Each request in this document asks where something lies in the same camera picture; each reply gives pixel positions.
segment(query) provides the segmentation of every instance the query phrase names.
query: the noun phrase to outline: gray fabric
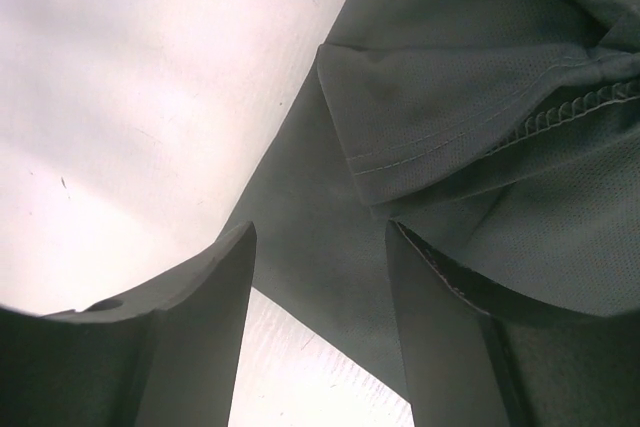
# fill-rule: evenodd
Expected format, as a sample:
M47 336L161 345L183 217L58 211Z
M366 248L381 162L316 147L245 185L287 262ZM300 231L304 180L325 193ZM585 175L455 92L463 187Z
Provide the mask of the gray fabric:
M229 223L256 287L402 394L386 218L537 299L639 307L639 5L347 0Z

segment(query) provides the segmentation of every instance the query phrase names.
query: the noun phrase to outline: white surface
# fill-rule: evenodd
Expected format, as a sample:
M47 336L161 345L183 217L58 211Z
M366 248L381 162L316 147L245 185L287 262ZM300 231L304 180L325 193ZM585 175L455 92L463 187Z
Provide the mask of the white surface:
M343 2L0 0L0 302L82 309L215 239ZM311 336L254 295L231 425L408 425Z

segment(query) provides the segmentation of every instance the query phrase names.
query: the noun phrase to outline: cloth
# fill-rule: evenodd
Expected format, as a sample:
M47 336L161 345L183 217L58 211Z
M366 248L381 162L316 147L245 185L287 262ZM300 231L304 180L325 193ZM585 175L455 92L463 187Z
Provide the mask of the cloth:
M640 0L347 0L229 221L255 286L406 395L384 252L640 307Z

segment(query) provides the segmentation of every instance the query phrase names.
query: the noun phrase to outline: garment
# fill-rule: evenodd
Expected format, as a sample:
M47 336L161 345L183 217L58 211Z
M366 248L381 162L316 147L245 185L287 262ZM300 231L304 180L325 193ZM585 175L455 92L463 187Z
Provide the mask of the garment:
M389 218L517 292L640 308L640 0L347 0L229 221L255 286L406 395Z

